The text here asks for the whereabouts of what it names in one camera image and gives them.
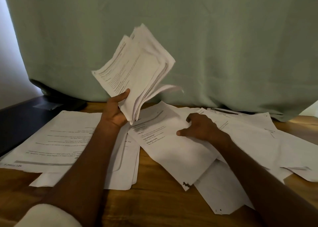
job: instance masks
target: fabric curtain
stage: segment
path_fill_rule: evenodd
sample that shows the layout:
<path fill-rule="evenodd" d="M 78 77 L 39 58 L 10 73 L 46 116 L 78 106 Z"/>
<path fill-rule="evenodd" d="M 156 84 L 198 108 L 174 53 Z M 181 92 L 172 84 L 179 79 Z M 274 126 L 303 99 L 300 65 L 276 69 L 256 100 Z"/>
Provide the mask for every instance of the fabric curtain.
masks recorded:
<path fill-rule="evenodd" d="M 318 100 L 318 0 L 7 0 L 30 79 L 106 101 L 91 74 L 144 23 L 175 58 L 154 101 L 270 112 Z"/>

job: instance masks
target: stack of papers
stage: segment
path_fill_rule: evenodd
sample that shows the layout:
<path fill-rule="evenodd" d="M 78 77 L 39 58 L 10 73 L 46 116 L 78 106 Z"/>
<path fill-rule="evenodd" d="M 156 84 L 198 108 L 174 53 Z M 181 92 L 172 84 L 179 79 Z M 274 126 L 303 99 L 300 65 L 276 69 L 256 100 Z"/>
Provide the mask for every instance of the stack of papers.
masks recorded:
<path fill-rule="evenodd" d="M 293 172 L 318 181 L 318 146 L 277 130 L 269 113 L 176 108 L 160 102 L 141 110 L 138 121 L 120 130 L 105 188 L 127 190 L 136 183 L 141 146 L 184 190 L 194 185 L 215 214 L 230 214 L 243 205 L 253 208 L 225 159 L 211 144 L 176 135 L 190 126 L 185 119 L 194 112 L 212 119 L 282 183 Z M 54 186 L 81 154 L 100 117 L 101 113 L 63 111 L 4 157 L 0 167 L 42 173 L 31 186 Z"/>
<path fill-rule="evenodd" d="M 89 142 L 101 113 L 62 111 L 0 161 L 0 167 L 42 173 L 31 186 L 54 186 Z M 140 146 L 127 135 L 129 124 L 118 134 L 111 155 L 105 189 L 127 190 L 137 180 Z"/>
<path fill-rule="evenodd" d="M 133 124 L 143 103 L 162 91 L 180 89 L 160 84 L 174 63 L 174 58 L 142 24 L 133 30 L 130 37 L 125 35 L 113 58 L 92 73 L 111 97 L 130 89 L 129 96 L 119 107 Z"/>

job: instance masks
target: white sleeve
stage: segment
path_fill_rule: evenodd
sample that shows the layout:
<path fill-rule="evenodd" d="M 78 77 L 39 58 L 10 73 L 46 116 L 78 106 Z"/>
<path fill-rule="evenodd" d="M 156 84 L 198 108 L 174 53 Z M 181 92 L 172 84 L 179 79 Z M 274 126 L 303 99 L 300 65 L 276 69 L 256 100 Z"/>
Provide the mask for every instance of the white sleeve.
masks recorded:
<path fill-rule="evenodd" d="M 82 227 L 70 214 L 50 204 L 33 206 L 15 227 Z"/>

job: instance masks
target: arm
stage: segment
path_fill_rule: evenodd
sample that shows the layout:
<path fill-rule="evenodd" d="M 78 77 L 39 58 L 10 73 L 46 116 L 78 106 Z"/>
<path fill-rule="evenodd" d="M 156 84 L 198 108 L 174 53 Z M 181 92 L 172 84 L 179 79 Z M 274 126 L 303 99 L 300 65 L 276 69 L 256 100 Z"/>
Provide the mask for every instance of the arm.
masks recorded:
<path fill-rule="evenodd" d="M 127 122 L 118 102 L 129 90 L 110 98 L 91 140 L 63 178 L 41 203 L 59 207 L 82 226 L 93 226 L 100 205 L 107 168 L 120 128 Z"/>
<path fill-rule="evenodd" d="M 211 143 L 224 157 L 255 209 L 269 226 L 318 226 L 318 210 L 278 181 L 217 128 L 207 116 L 190 114 L 191 126 L 178 136 Z"/>

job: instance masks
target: wooden table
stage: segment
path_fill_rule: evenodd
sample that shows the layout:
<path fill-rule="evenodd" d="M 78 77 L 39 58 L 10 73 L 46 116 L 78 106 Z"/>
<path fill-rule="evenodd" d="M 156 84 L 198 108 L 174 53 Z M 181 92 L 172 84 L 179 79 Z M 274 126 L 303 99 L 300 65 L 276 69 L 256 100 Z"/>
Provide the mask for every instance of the wooden table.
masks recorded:
<path fill-rule="evenodd" d="M 89 103 L 84 112 L 101 112 L 105 103 Z M 318 118 L 298 116 L 276 127 L 318 144 Z M 39 173 L 0 169 L 0 226 L 13 226 L 49 187 L 35 188 L 29 184 Z M 318 208 L 318 183 L 297 175 L 285 184 Z M 130 190 L 105 190 L 99 216 L 104 226 L 262 226 L 256 211 L 247 206 L 231 215 L 215 215 L 203 197 L 192 186 L 184 191 L 180 184 L 141 149 L 137 183 Z"/>

